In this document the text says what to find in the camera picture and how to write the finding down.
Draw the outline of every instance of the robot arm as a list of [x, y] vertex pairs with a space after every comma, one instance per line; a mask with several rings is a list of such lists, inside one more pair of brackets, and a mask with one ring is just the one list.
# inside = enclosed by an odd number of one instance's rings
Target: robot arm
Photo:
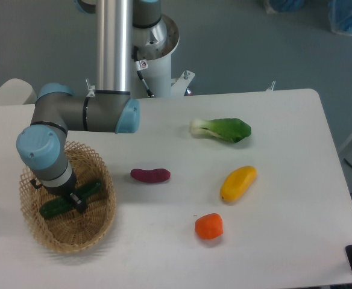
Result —
[[[92, 6], [77, 1], [82, 9]], [[51, 194], [64, 196], [83, 212], [86, 201], [75, 194], [77, 178], [64, 153], [69, 130], [135, 132], [140, 107], [130, 97], [132, 15], [139, 27], [161, 19], [160, 1], [97, 0], [97, 72], [95, 97], [73, 97], [65, 85], [45, 85], [29, 127], [16, 147], [22, 161]]]

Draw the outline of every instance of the blue joint cap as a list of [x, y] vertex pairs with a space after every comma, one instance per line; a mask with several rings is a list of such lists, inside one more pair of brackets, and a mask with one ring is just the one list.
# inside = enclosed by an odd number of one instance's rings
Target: blue joint cap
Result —
[[62, 85], [60, 83], [57, 82], [52, 82], [52, 83], [47, 83], [45, 84], [42, 88], [41, 91], [39, 92], [37, 101], [45, 95], [48, 95], [49, 93], [54, 93], [54, 92], [65, 92], [69, 95], [74, 95], [73, 90], [71, 90], [70, 87], [66, 86], [66, 85]]
[[131, 98], [124, 109], [116, 125], [115, 133], [131, 134], [139, 129], [140, 125], [140, 103]]
[[60, 140], [46, 125], [31, 125], [17, 138], [20, 158], [30, 169], [43, 170], [60, 155]]

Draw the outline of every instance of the wicker basket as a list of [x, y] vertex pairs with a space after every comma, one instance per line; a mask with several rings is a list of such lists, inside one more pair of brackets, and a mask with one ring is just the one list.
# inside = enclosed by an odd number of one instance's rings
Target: wicker basket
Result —
[[67, 142], [65, 152], [77, 176], [77, 186], [96, 179], [102, 181], [101, 190], [87, 199], [89, 207], [85, 213], [72, 210], [45, 220], [39, 209], [56, 196], [30, 184], [35, 175], [28, 167], [20, 176], [19, 191], [21, 211], [37, 242], [54, 252], [71, 253], [85, 250], [105, 236], [115, 215], [116, 195], [109, 172], [93, 149]]

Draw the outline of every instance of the metal bracket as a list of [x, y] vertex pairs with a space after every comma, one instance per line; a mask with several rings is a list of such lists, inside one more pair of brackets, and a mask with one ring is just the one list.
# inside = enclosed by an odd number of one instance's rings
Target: metal bracket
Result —
[[175, 80], [174, 85], [171, 87], [171, 96], [180, 97], [186, 94], [190, 82], [195, 77], [192, 71], [185, 70], [179, 79]]

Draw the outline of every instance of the green leafy vegetable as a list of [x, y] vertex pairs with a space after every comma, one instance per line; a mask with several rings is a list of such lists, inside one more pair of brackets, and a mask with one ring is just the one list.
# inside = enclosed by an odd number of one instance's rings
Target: green leafy vegetable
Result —
[[240, 119], [194, 119], [190, 123], [194, 135], [210, 135], [230, 143], [237, 143], [251, 135], [251, 127]]

